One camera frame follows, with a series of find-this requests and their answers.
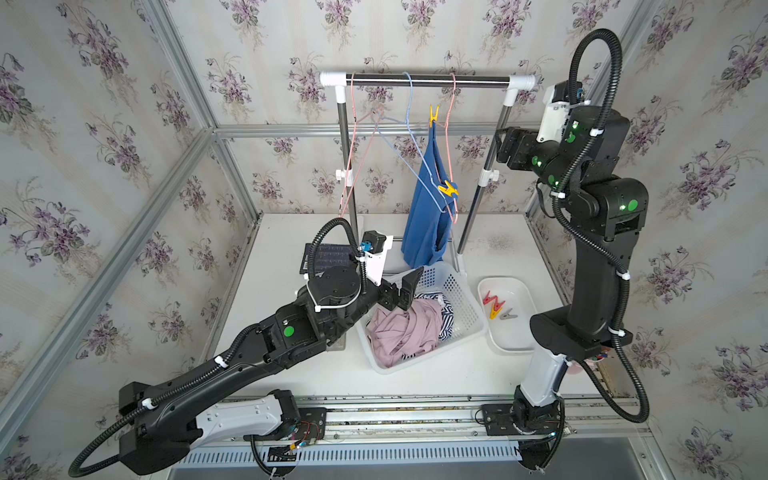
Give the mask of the grey clothespin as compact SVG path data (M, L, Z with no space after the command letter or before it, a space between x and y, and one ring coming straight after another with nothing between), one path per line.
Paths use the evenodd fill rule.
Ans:
M518 315L512 310L508 309L507 311L504 311L500 314L499 319L500 320L509 320L509 319L515 319Z

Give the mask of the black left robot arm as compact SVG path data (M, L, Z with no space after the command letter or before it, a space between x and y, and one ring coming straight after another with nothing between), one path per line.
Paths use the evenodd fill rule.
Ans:
M391 283L377 271L389 238L356 238L342 217L324 224L308 245L306 283L295 300L241 330L229 348L166 382L131 382L119 392L119 419L72 461L80 478L120 463L149 475L185 458L204 436L200 415L240 389L327 350L374 306L406 309L424 270Z

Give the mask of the pink tank top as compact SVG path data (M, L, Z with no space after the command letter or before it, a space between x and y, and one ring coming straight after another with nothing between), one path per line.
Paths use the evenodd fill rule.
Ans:
M365 332L376 361L391 368L435 350L442 326L442 304L436 299L416 298L407 310L379 307Z

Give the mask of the red clothespin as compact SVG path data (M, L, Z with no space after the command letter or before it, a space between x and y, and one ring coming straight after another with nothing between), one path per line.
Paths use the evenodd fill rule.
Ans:
M499 310L503 306L503 302L499 300L498 296L491 295L489 292L486 293L483 303L485 305L490 304L493 310Z
M484 305L493 304L497 301L497 299L498 297L496 295L492 295L491 292L488 291L483 298L483 304Z

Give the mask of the pink wire hanger striped top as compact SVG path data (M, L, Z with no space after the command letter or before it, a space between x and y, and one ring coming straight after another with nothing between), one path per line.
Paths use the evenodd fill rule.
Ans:
M340 127L343 128L344 133L347 134L347 140L348 140L348 148L346 153L346 163L343 170L341 170L341 182L343 183L343 191L339 200L339 209L338 209L338 216L344 217L349 216L349 219L352 220L356 216L356 206L353 206L353 203L356 202L354 199L355 196L355 190L356 190L356 184L360 175L360 166L364 163L366 155L368 153L368 149L370 148L371 141L368 142L367 146L363 150L362 154L359 154L356 149L359 147L358 139L362 138L360 134L360 125L363 121L366 121L371 116L371 113L364 113L362 116L358 115L358 109L357 109L357 102L356 102L356 95L355 95L355 79L356 74L351 73L349 76L348 83L344 87L337 87L336 92L343 92L344 93L344 99L346 100L345 103L337 103L339 107L346 106L348 108L348 112L352 113L352 133L349 133L349 125L340 124Z

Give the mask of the blue white striped tank top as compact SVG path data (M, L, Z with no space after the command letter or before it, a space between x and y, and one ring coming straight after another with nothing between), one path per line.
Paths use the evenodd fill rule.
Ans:
M398 344L401 360L431 353L453 334L453 306L442 293L417 294L404 314L406 337Z

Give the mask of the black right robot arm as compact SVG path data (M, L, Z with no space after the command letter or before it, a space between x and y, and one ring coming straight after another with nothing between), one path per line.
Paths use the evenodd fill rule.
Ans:
M591 105L578 71L583 54L597 41L609 51L609 79L602 103ZM589 371L601 397L629 422L643 423L650 414L646 389L623 350L633 339L623 323L630 296L629 264L645 225L649 196L641 181L614 173L630 128L629 120L613 107L622 65L618 36L605 28L589 32L573 52L567 79L549 94L549 110L539 129L507 127L497 130L494 138L499 163L534 173L548 188L552 216L576 245L570 303L529 320L534 356L511 408L515 427L524 433L564 417L558 391L569 363L584 366L605 348L623 365L639 409L630 413L620 407Z

